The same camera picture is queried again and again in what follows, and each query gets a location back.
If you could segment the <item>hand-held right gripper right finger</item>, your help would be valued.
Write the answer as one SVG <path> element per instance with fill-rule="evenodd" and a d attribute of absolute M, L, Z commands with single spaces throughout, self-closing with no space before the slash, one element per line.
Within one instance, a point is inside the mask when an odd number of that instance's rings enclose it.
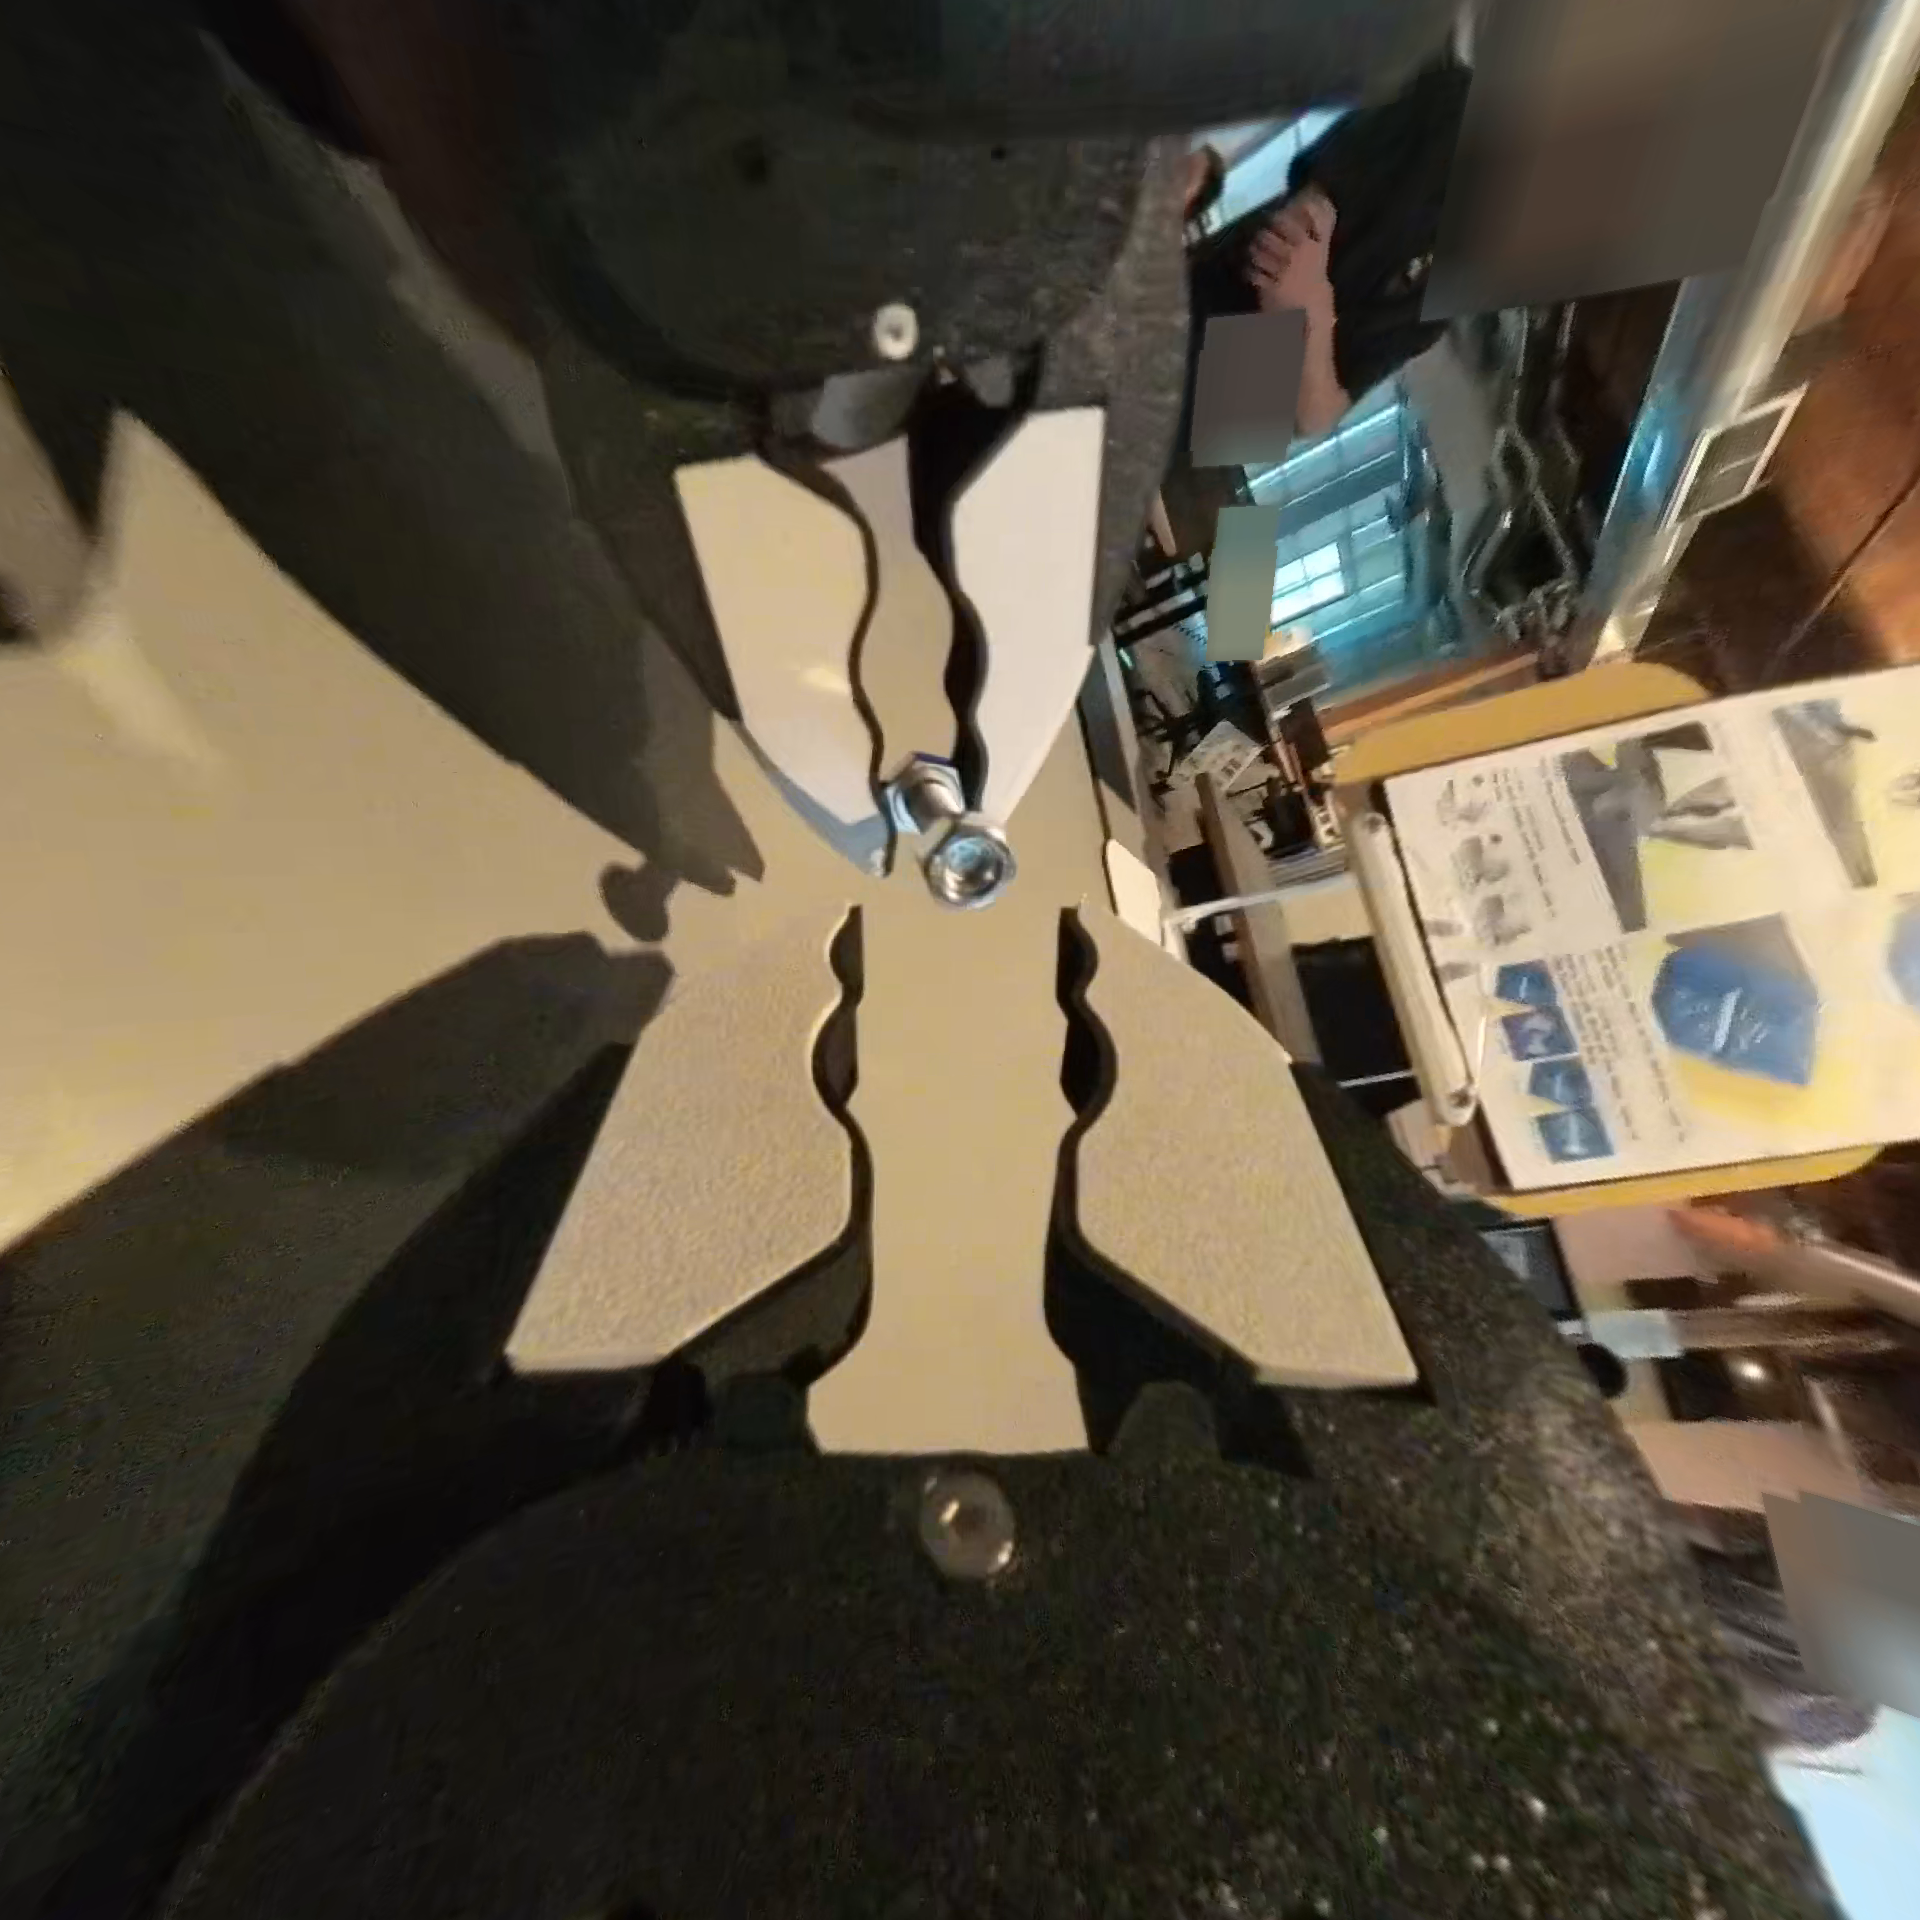
<path fill-rule="evenodd" d="M 1291 1059 L 1114 908 L 1060 908 L 1060 1246 L 1255 1385 L 1400 1392 L 1416 1362 Z"/>

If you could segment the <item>silver ventilation duct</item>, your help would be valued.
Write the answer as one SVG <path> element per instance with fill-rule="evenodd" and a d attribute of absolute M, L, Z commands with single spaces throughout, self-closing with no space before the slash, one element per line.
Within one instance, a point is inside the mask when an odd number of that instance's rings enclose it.
<path fill-rule="evenodd" d="M 1809 374 L 1785 374 L 1920 60 L 1914 0 L 1841 5 L 1741 264 L 1680 278 L 1625 437 L 1561 673 L 1627 661 L 1697 526 L 1759 486 Z"/>

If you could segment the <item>silver hex nut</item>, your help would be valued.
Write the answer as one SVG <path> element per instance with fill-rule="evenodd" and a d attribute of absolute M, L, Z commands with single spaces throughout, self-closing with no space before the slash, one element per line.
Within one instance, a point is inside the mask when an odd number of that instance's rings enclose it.
<path fill-rule="evenodd" d="M 924 892 L 948 908 L 983 908 L 1014 886 L 1005 822 L 967 809 L 924 837 Z"/>

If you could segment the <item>instruction poster board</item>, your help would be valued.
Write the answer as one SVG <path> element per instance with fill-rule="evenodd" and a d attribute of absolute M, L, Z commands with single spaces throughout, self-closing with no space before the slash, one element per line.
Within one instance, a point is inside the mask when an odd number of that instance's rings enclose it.
<path fill-rule="evenodd" d="M 1841 1182 L 1920 1133 L 1920 669 L 1712 699 L 1591 669 L 1377 723 L 1333 809 L 1400 829 L 1505 1212 Z"/>

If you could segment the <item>grey flat panel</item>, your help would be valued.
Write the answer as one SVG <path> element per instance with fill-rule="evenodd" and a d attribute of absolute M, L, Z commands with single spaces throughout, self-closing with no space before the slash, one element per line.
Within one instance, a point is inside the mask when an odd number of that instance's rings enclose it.
<path fill-rule="evenodd" d="M 1280 499 L 1232 499 L 1215 514 L 1205 552 L 1205 661 L 1249 669 L 1273 635 Z"/>

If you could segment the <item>silver hex bolt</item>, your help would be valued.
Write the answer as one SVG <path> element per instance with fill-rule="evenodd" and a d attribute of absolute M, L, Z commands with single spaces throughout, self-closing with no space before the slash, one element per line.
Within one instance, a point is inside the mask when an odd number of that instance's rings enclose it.
<path fill-rule="evenodd" d="M 882 778 L 882 809 L 890 822 L 916 848 L 916 862 L 924 862 L 924 837 L 945 829 L 948 821 L 978 809 L 972 790 L 967 790 L 967 773 L 960 762 L 902 762 L 890 778 Z"/>

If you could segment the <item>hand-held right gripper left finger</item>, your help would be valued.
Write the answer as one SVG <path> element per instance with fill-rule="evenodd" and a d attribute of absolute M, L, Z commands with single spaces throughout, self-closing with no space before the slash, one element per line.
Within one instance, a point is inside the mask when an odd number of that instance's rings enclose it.
<path fill-rule="evenodd" d="M 500 1347 L 518 1382 L 651 1372 L 707 1342 L 841 1369 L 874 1308 L 858 1005 L 858 901 L 672 978 Z"/>

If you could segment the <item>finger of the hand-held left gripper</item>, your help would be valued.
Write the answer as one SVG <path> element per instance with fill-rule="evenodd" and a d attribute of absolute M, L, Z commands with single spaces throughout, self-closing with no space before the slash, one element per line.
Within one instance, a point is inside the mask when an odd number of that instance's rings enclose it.
<path fill-rule="evenodd" d="M 896 374 L 829 374 L 790 399 L 771 442 L 681 460 L 672 499 L 730 731 L 850 868 L 882 876 L 896 829 L 875 805 L 875 723 L 850 673 L 875 607 L 875 546 L 850 482 L 896 482 Z"/>
<path fill-rule="evenodd" d="M 1099 652 L 1111 407 L 924 399 L 902 446 L 916 552 L 948 602 L 967 798 L 1011 822 Z"/>

